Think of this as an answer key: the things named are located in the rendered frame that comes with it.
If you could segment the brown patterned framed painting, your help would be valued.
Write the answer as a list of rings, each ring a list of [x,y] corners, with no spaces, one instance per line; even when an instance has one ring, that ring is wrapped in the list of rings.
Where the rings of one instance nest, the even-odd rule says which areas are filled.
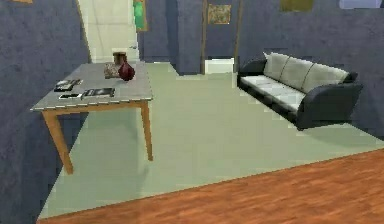
[[[230,5],[208,5],[208,23],[209,24],[229,24],[231,20]]]

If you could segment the green framed painting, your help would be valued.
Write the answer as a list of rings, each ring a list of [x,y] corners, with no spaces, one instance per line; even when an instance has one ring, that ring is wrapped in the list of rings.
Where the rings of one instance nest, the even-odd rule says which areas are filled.
[[[133,0],[134,20],[138,31],[147,30],[146,0]]]

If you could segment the olive framed painting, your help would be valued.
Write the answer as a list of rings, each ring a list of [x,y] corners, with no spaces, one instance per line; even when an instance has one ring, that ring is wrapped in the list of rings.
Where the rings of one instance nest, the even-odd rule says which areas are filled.
[[[282,12],[308,12],[313,8],[314,0],[280,0]]]

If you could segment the pale blue framed painting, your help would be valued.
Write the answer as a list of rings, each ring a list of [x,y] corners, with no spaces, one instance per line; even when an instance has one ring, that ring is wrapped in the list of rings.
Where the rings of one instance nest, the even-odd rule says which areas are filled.
[[[384,7],[384,0],[339,0],[341,9],[378,9]]]

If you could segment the dark red vase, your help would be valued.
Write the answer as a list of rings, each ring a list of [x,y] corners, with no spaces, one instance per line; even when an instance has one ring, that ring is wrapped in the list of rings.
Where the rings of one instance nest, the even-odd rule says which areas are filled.
[[[123,63],[120,66],[118,73],[119,73],[119,77],[124,81],[130,81],[135,76],[134,68],[131,65],[129,65],[127,62]]]

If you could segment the brown cylindrical container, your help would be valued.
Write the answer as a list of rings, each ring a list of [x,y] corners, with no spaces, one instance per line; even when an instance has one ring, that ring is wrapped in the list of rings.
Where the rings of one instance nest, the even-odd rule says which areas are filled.
[[[125,52],[114,52],[113,57],[116,65],[122,65],[127,62],[127,55]]]

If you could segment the brown patterned box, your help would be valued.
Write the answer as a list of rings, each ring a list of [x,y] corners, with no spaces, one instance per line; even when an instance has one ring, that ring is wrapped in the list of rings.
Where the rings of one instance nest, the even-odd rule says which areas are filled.
[[[104,66],[104,76],[106,79],[119,78],[120,65],[114,63],[106,63]]]

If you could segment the grey top wooden table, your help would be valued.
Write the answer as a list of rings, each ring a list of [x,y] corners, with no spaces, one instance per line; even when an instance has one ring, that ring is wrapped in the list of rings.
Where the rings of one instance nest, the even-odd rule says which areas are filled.
[[[60,115],[81,112],[107,111],[121,108],[140,108],[146,143],[147,157],[153,160],[152,139],[150,129],[149,102],[153,94],[145,63],[135,61],[132,64],[136,74],[128,82],[122,79],[104,78],[103,63],[82,64],[76,68],[67,79],[82,79],[80,85],[73,88],[75,93],[88,89],[114,88],[113,97],[84,97],[83,99],[60,99],[59,93],[51,90],[38,101],[31,111],[42,113],[46,126],[56,146],[58,155],[67,174],[73,173],[73,165],[63,131],[58,120]]]

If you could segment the black sofa with white cushions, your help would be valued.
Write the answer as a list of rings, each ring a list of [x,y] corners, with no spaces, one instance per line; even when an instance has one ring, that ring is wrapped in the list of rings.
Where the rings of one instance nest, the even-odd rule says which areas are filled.
[[[358,74],[271,52],[239,68],[237,87],[300,131],[344,124],[363,85]]]

